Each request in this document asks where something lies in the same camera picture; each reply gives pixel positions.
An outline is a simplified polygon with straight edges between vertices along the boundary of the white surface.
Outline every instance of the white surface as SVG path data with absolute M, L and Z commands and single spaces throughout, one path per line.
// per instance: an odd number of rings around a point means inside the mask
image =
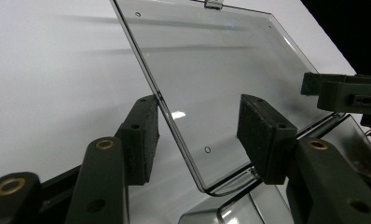
M 298 0 L 225 1 L 272 12 L 321 73 L 354 74 Z M 150 94 L 109 1 L 0 0 L 0 176 L 42 181 L 82 162 Z M 130 188 L 132 223 L 177 223 L 198 192 L 160 118 L 151 181 Z

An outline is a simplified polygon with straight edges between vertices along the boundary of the open lid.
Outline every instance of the open lid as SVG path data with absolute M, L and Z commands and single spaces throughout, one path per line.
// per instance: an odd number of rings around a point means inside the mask
M 254 179 L 236 138 L 243 93 L 268 101 L 300 133 L 329 114 L 300 94 L 304 73 L 317 71 L 271 14 L 111 1 L 200 191 L 223 195 Z

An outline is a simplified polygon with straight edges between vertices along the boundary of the brass screw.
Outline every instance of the brass screw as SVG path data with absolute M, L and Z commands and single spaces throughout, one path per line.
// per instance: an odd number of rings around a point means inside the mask
M 328 149 L 328 145 L 319 140 L 309 140 L 308 143 L 311 147 L 314 147 L 315 149 L 319 149 L 319 150 Z
M 104 140 L 99 141 L 95 146 L 96 148 L 100 150 L 106 150 L 106 149 L 109 149 L 110 147 L 113 147 L 114 142 L 110 139 L 104 139 Z
M 17 185 L 10 189 L 4 189 L 6 185 L 9 185 L 12 183 L 16 183 Z M 9 195 L 9 194 L 17 192 L 18 190 L 23 188 L 25 183 L 26 183 L 25 178 L 20 178 L 20 177 L 13 177 L 13 178 L 3 181 L 2 183 L 0 183 L 0 196 L 5 196 L 5 195 Z

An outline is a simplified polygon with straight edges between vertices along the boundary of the transparent plastic lid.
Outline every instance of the transparent plastic lid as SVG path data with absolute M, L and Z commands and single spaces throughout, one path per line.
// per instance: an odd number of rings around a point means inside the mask
M 225 194 L 254 179 L 236 138 L 243 93 L 267 100 L 299 131 L 328 115 L 317 97 L 300 94 L 304 73 L 316 70 L 271 14 L 111 1 L 202 192 Z

